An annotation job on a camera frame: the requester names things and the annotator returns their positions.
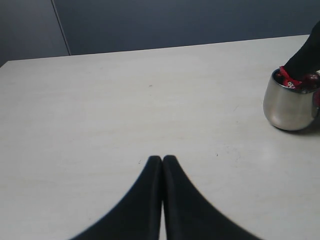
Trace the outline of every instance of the white table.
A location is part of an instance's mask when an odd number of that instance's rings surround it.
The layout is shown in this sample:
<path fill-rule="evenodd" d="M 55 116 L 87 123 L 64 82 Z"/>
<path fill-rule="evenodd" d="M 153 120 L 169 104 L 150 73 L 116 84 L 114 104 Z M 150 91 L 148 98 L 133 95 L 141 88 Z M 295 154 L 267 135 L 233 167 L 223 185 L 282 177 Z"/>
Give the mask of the white table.
<path fill-rule="evenodd" d="M 247 230 L 319 239 L 320 133 L 281 132 L 262 107 L 270 74 L 306 39 L 6 63 L 0 238 L 69 239 L 124 196 L 149 155 L 174 154 Z"/>

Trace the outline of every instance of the black object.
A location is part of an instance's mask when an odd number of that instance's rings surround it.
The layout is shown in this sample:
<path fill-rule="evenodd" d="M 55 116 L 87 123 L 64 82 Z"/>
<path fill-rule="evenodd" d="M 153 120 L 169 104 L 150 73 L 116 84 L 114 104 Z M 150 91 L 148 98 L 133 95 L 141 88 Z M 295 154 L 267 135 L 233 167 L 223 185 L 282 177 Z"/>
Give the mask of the black object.
<path fill-rule="evenodd" d="M 289 76 L 301 81 L 306 74 L 320 70 L 320 21 L 313 27 L 300 50 L 283 66 Z"/>
<path fill-rule="evenodd" d="M 216 210 L 193 186 L 175 156 L 163 159 L 168 240 L 258 240 Z"/>
<path fill-rule="evenodd" d="M 151 156 L 123 199 L 72 240 L 158 240 L 162 192 L 162 160 Z"/>

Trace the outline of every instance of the silver container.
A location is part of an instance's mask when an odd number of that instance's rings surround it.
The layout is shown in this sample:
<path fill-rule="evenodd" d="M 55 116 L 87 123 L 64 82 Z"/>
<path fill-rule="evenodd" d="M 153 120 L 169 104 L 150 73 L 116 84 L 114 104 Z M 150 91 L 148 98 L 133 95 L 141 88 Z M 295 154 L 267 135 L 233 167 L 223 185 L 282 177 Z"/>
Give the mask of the silver container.
<path fill-rule="evenodd" d="M 281 85 L 275 80 L 275 70 L 269 80 L 263 100 L 266 119 L 275 127 L 298 131 L 308 127 L 319 115 L 314 94 L 320 88 L 302 91 Z"/>

